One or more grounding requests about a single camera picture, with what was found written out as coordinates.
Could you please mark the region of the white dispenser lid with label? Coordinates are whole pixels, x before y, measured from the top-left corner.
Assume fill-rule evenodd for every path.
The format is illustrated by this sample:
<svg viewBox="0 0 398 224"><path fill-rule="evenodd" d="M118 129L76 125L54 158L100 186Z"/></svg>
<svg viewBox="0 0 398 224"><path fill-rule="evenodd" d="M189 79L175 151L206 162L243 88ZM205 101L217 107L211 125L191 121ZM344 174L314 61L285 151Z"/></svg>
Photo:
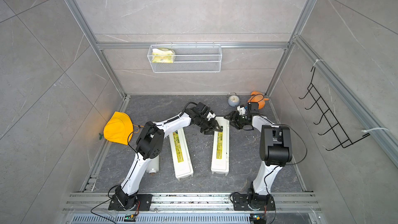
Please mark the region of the white dispenser lid with label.
<svg viewBox="0 0 398 224"><path fill-rule="evenodd" d="M212 149L211 172L212 174L229 174L229 144L230 144L230 122L223 117L216 117L221 126L221 132L214 132L214 143Z"/></svg>

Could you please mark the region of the white wrap dispenser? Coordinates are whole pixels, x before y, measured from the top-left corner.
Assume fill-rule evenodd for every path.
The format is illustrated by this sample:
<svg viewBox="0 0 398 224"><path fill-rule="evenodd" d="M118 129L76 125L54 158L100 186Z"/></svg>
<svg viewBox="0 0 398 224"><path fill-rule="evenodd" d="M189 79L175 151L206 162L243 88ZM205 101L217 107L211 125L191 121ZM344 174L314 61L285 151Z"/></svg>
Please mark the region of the white wrap dispenser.
<svg viewBox="0 0 398 224"><path fill-rule="evenodd" d="M183 128L170 134L169 138L175 177L177 180L181 180L189 176L193 177L193 166Z"/></svg>

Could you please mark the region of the white plastic wrap roll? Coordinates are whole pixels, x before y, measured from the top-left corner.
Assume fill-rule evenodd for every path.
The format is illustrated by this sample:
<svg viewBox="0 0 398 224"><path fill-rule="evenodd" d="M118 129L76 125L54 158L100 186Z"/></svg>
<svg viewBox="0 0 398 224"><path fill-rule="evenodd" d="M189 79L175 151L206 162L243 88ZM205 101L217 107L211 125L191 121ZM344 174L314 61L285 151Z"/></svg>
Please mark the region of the white plastic wrap roll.
<svg viewBox="0 0 398 224"><path fill-rule="evenodd" d="M155 175L159 172L160 156L155 157L149 162L146 172L150 175Z"/></svg>

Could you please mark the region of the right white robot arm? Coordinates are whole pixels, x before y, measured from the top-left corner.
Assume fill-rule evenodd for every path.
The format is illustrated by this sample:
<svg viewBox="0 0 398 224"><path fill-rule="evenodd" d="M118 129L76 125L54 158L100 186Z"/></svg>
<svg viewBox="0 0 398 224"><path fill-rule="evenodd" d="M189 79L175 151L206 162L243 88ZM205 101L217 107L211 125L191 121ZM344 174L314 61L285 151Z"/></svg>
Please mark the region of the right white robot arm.
<svg viewBox="0 0 398 224"><path fill-rule="evenodd" d="M246 107L238 107L222 119L229 121L238 130L258 130L260 132L259 155L261 165L257 177L246 194L232 193L235 209L272 209L275 207L271 194L272 184L278 172L292 160L291 129L287 125L277 125L259 113L259 104L249 102Z"/></svg>

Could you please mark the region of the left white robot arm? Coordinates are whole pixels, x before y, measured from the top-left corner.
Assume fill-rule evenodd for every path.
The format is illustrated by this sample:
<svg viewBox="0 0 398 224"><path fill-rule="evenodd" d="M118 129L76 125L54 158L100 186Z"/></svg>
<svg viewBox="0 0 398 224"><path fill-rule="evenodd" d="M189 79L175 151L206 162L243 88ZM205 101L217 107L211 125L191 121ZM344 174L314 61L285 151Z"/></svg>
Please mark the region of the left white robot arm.
<svg viewBox="0 0 398 224"><path fill-rule="evenodd" d="M200 132L205 135L222 131L216 114L202 102L188 102L178 115L162 122L148 121L144 125L134 148L134 161L124 181L115 188L109 210L129 211L138 206L137 194L141 180L150 162L162 151L164 138L192 124L199 126Z"/></svg>

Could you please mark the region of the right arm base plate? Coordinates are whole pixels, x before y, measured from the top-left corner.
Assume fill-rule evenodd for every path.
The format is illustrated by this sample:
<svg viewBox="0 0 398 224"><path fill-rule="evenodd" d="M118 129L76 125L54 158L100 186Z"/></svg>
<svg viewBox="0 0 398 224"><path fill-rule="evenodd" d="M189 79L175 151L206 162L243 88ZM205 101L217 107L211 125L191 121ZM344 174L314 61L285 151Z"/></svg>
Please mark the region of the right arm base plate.
<svg viewBox="0 0 398 224"><path fill-rule="evenodd" d="M272 195L249 195L233 192L230 201L235 211L274 211L275 200Z"/></svg>

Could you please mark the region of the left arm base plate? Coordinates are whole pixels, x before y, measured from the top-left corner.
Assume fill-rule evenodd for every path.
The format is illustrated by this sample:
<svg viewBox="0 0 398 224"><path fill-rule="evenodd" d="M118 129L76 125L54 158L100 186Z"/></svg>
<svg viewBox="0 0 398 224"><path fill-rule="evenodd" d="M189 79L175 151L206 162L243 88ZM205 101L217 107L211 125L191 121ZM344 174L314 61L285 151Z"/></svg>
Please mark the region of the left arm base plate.
<svg viewBox="0 0 398 224"><path fill-rule="evenodd" d="M109 211L148 211L152 202L152 194L134 194L126 197L113 195L108 206Z"/></svg>

